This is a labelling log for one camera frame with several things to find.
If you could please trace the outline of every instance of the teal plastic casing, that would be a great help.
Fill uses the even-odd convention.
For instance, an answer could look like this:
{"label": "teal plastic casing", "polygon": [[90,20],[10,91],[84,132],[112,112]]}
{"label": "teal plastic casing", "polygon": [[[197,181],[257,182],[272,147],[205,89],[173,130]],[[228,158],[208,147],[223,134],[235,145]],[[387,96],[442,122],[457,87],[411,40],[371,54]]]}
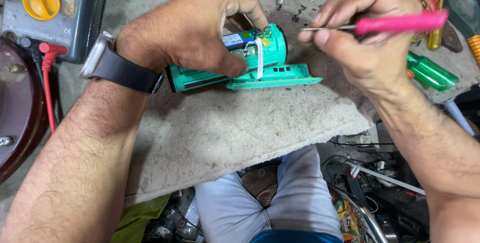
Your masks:
{"label": "teal plastic casing", "polygon": [[[230,78],[225,75],[211,72],[186,69],[171,64],[166,68],[166,73],[172,92],[177,93],[187,91],[225,80],[228,80],[226,86],[230,89],[251,89],[310,84],[318,83],[322,80],[322,78],[312,77],[308,72],[306,64],[283,65],[288,55],[287,40],[284,37],[283,30],[280,26],[270,24],[270,31],[272,32],[270,37],[266,37],[270,43],[267,46],[263,46],[263,75],[259,81],[255,81],[258,66],[258,56],[255,53],[243,57],[249,64],[249,71],[247,74],[238,78]],[[234,39],[237,37],[236,35],[239,35],[244,43],[249,43],[247,44],[247,47],[253,49],[252,42],[255,39],[256,33],[258,34],[259,32],[249,30],[224,35],[224,43],[231,52],[245,52],[244,49],[241,51],[231,50],[235,45],[228,45],[229,43],[225,42],[225,37],[231,36],[231,39]]]}

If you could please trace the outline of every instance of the ribbon cable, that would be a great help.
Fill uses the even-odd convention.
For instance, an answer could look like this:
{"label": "ribbon cable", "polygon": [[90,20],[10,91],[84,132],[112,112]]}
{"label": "ribbon cable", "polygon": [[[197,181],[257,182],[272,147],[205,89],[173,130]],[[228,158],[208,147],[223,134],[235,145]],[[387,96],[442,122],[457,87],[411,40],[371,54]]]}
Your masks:
{"label": "ribbon cable", "polygon": [[262,39],[257,37],[255,39],[255,43],[257,44],[257,56],[258,56],[258,66],[257,66],[257,78],[255,81],[260,81],[260,78],[263,76],[264,73],[264,46],[262,43]]}

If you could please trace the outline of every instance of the blue shirt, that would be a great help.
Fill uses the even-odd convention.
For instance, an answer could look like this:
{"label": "blue shirt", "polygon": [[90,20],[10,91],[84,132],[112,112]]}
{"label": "blue shirt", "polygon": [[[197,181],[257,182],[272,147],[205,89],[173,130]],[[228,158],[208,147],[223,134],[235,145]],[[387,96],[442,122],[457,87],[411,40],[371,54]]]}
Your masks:
{"label": "blue shirt", "polygon": [[250,243],[343,243],[338,237],[326,234],[294,230],[265,230],[257,234]]}

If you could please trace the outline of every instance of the teal speaker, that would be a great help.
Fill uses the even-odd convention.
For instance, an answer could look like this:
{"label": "teal speaker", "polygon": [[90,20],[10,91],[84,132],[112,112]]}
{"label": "teal speaker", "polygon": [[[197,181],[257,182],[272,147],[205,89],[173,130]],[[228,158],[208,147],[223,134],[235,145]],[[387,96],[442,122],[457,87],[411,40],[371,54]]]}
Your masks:
{"label": "teal speaker", "polygon": [[[260,37],[263,49],[263,75],[257,80],[258,48],[255,39]],[[227,88],[251,89],[273,86],[318,83],[306,64],[284,65],[288,55],[287,39],[280,26],[270,24],[264,32],[259,29],[223,36],[223,42],[231,53],[240,54],[249,64],[249,71],[238,78],[205,71],[186,69],[174,64],[166,68],[172,92],[182,92],[209,84],[228,81]]]}

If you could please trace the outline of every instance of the workbench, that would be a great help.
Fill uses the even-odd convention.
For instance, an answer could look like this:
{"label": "workbench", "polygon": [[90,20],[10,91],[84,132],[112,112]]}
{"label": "workbench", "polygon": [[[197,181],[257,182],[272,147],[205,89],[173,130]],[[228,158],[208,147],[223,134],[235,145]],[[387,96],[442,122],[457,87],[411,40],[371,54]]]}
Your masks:
{"label": "workbench", "polygon": [[[125,24],[167,0],[106,0],[102,30],[117,35]],[[219,178],[227,173],[272,159],[332,136],[357,134],[374,124],[376,111],[363,94],[345,80],[341,67],[321,51],[305,47],[297,33],[326,0],[260,0],[270,23],[280,25],[288,40],[286,63],[307,63],[319,84],[229,90],[224,84],[172,93],[167,82],[148,100],[134,146],[125,205]],[[307,7],[299,21],[301,5]],[[233,31],[225,25],[225,33]],[[425,91],[441,102],[480,82],[480,71],[468,45],[454,54],[444,47],[426,49],[424,40],[411,50],[459,77],[454,88]],[[60,102],[68,111],[87,81],[81,65],[57,63]],[[40,149],[0,186],[0,226],[21,181]]]}

